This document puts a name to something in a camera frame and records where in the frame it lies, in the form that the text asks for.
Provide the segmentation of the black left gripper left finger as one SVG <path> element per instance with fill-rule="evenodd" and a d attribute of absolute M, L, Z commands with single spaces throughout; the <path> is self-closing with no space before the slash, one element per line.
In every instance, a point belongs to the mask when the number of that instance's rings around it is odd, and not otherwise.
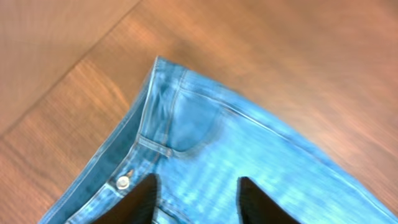
<path fill-rule="evenodd" d="M 158 204 L 159 180 L 147 175 L 93 224 L 151 224 Z"/>

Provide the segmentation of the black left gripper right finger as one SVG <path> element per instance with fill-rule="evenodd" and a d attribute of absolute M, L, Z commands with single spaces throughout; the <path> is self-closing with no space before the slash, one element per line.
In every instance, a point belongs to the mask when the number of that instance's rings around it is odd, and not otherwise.
<path fill-rule="evenodd" d="M 239 178 L 237 203 L 242 224 L 299 224 L 249 177 Z"/>

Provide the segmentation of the light blue denim jeans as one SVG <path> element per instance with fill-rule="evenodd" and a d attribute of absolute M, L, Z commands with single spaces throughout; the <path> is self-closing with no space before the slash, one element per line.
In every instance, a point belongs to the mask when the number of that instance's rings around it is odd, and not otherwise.
<path fill-rule="evenodd" d="M 154 223 L 238 223 L 240 177 L 302 223 L 396 223 L 358 180 L 288 125 L 162 57 L 132 108 L 42 223 L 91 223 L 147 175 Z"/>

